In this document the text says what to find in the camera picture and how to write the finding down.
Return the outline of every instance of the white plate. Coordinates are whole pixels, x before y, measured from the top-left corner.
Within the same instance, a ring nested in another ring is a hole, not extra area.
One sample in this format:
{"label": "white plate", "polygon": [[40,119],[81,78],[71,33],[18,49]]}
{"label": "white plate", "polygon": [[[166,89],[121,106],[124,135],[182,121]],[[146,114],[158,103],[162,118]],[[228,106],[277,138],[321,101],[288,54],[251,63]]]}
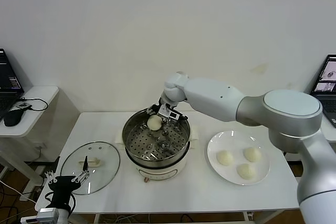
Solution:
{"label": "white plate", "polygon": [[[248,161],[243,154],[243,150],[249,147],[260,149],[262,158],[258,162]],[[234,163],[229,166],[221,165],[216,157],[220,151],[230,151],[234,157]],[[238,185],[253,185],[262,181],[269,173],[270,161],[265,149],[260,146],[257,140],[240,131],[225,131],[213,136],[208,143],[208,158],[213,169],[226,180]],[[237,166],[240,164],[250,164],[256,170],[256,177],[253,179],[243,179],[237,173]]]}

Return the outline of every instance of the floor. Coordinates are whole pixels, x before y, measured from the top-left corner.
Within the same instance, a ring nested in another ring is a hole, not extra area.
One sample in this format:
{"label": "floor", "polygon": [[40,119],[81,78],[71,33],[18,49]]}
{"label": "floor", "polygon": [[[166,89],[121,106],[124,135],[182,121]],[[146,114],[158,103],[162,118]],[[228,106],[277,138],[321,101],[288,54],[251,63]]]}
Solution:
{"label": "floor", "polygon": [[[303,168],[301,164],[290,165],[295,176],[301,176]],[[17,170],[7,172],[2,179],[6,184],[23,191],[28,179]],[[40,189],[35,188],[36,193],[31,199],[37,200]],[[0,224],[19,223],[22,216],[33,216],[36,214],[34,203],[31,201],[19,201],[16,193],[0,184]],[[89,223],[93,223],[94,215],[82,215]],[[215,214],[151,214],[151,215],[101,215],[100,223],[179,223],[179,222],[220,222],[220,221],[239,221],[244,220],[241,213],[215,213]],[[288,210],[276,216],[267,224],[304,224],[301,212],[299,210]]]}

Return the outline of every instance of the small white table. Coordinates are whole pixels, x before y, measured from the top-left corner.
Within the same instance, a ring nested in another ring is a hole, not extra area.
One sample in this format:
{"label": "small white table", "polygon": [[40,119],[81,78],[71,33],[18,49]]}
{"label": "small white table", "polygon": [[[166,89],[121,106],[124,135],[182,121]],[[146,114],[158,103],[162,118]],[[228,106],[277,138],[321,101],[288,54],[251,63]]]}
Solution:
{"label": "small white table", "polygon": [[[174,212],[240,212],[271,211],[257,221],[265,223],[286,209],[298,208],[297,181],[282,152],[272,146],[265,127],[246,127],[239,123],[223,123],[198,112],[184,112],[189,123],[198,129],[198,147],[189,150],[186,167],[176,177],[160,182],[143,182],[123,146],[115,144],[116,135],[134,112],[82,113],[61,154],[56,174],[65,159],[78,147],[93,141],[116,146],[120,168],[105,188],[91,195],[76,195],[75,213],[174,213]],[[225,130],[241,130],[256,137],[267,149],[271,161],[268,176],[259,184],[240,186],[221,178],[208,164],[206,146],[213,135]],[[35,206],[46,207],[44,187]]]}
{"label": "small white table", "polygon": [[321,131],[329,142],[336,142],[336,128],[332,126],[325,115],[322,118]]}
{"label": "small white table", "polygon": [[[50,104],[57,93],[58,87],[55,86],[33,86],[25,92],[23,97],[27,99],[40,98]],[[41,101],[27,101],[27,103],[31,104],[34,109],[42,109],[46,106]],[[39,175],[43,169],[41,167],[38,167],[36,171],[31,169],[20,158],[19,153],[17,155],[16,153],[13,153],[12,150],[8,149],[6,141],[10,141],[9,138],[26,136],[42,114],[43,111],[25,111],[21,121],[13,127],[6,127],[4,121],[0,121],[0,156],[29,178],[30,181],[25,188],[24,193],[32,191],[36,185],[41,185],[43,183],[43,178]],[[27,151],[31,150],[32,144],[30,141],[22,141],[22,143],[27,146]]]}

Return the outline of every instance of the glass lid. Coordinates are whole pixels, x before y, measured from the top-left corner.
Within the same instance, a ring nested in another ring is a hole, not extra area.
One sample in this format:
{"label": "glass lid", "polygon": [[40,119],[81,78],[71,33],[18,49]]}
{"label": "glass lid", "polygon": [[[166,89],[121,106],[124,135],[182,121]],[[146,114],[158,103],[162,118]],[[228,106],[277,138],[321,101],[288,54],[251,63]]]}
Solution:
{"label": "glass lid", "polygon": [[92,194],[104,188],[119,169],[120,157],[117,149],[105,142],[92,142],[79,147],[68,156],[61,169],[61,176],[80,174],[86,156],[90,176],[79,189],[73,191],[77,195]]}

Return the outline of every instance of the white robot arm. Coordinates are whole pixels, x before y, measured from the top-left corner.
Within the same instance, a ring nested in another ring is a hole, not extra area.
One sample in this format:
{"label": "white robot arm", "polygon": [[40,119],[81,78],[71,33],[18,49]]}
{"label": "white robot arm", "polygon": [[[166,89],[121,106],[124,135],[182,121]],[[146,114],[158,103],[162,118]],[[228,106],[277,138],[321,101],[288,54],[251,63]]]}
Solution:
{"label": "white robot arm", "polygon": [[165,81],[160,101],[159,113],[164,117],[185,101],[194,110],[224,122],[268,127],[275,147],[301,155],[304,172],[298,202],[306,224],[336,223],[336,154],[320,130],[322,106],[317,99],[292,90],[247,97],[224,82],[189,79],[178,72]]}

